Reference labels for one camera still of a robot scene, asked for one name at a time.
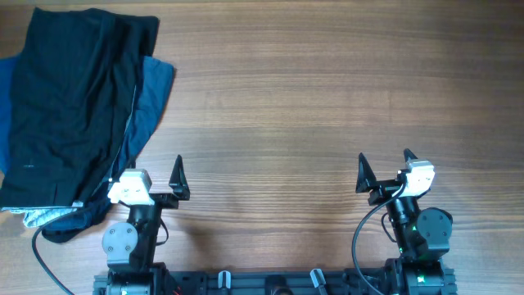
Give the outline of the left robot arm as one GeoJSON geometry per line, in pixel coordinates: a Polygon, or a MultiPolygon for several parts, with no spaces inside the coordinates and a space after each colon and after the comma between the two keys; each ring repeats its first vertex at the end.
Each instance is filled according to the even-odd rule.
{"type": "Polygon", "coordinates": [[[164,209],[177,209],[181,201],[190,198],[190,189],[183,169],[183,158],[178,156],[169,178],[169,193],[151,193],[151,178],[146,170],[127,168],[116,179],[108,193],[114,204],[129,208],[125,222],[106,230],[102,248],[109,268],[106,276],[97,276],[94,294],[153,295],[181,294],[176,279],[165,263],[154,262],[155,250],[163,242],[158,240],[159,229],[165,229],[161,218],[164,209]]]}

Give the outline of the black shorts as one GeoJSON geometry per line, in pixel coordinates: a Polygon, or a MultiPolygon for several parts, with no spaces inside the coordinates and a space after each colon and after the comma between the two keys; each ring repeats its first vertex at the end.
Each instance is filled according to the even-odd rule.
{"type": "Polygon", "coordinates": [[[13,71],[3,207],[86,202],[124,140],[159,20],[35,9],[13,71]]]}

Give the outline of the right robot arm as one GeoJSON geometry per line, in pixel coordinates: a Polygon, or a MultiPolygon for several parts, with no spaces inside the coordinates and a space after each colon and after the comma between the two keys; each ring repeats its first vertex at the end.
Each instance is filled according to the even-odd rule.
{"type": "Polygon", "coordinates": [[[405,168],[394,179],[379,180],[363,153],[358,156],[357,193],[368,193],[372,207],[358,223],[351,241],[351,258],[359,288],[369,294],[452,294],[454,272],[443,266],[449,252],[453,216],[440,208],[421,209],[418,200],[431,190],[434,165],[406,148],[405,168]],[[386,235],[398,247],[399,256],[379,269],[365,273],[358,262],[358,237],[368,220],[381,209],[393,229],[386,235]]]}

